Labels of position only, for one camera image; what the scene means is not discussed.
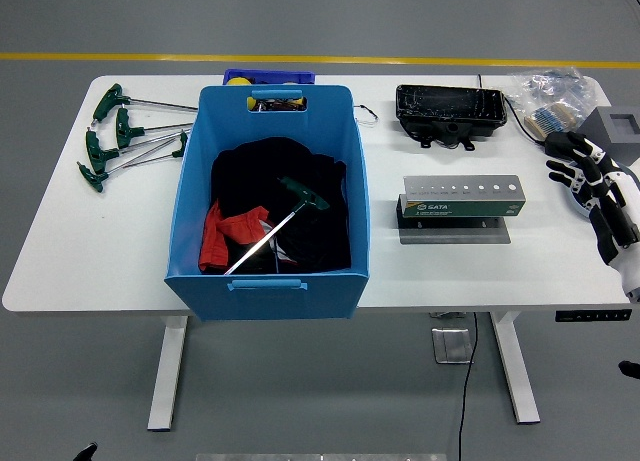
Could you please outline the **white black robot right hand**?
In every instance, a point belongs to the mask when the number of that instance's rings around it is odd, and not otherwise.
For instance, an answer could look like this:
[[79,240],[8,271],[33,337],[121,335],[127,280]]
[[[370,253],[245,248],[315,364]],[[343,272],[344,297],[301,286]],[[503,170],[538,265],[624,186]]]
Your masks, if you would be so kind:
[[544,141],[549,178],[565,185],[588,211],[602,261],[621,278],[626,297],[639,301],[639,187],[585,135],[553,132]]

